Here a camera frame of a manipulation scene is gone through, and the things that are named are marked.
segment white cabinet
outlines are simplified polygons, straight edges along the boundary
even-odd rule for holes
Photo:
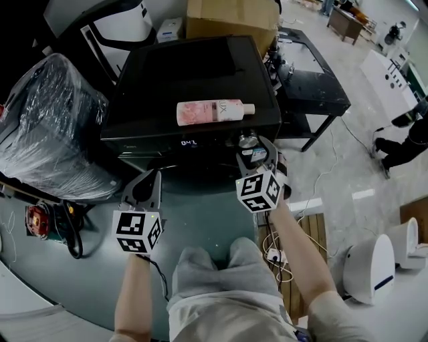
[[[405,78],[391,60],[371,50],[362,63],[361,70],[381,100],[390,120],[417,105]]]

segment white t-shirt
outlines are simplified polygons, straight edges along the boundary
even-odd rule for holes
[[[189,297],[169,310],[170,341],[296,341],[295,329],[287,323],[286,317],[283,318],[281,305],[278,297],[247,291]],[[317,342],[375,340],[334,291],[323,293],[312,301],[308,315],[308,328]],[[115,335],[110,342],[134,341]]]

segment white bottle cap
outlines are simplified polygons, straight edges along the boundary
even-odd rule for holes
[[[243,105],[243,115],[254,114],[255,106],[253,104],[244,104]]]

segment black table leg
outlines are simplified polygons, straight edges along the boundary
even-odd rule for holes
[[[302,152],[305,152],[312,144],[320,137],[321,134],[327,129],[327,127],[333,122],[336,116],[328,116],[321,126],[315,132],[315,138],[309,139],[309,141],[302,147]]]

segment white round device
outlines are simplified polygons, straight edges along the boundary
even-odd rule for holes
[[[394,279],[394,250],[387,235],[363,241],[348,251],[343,285],[357,301],[380,303],[393,289]]]

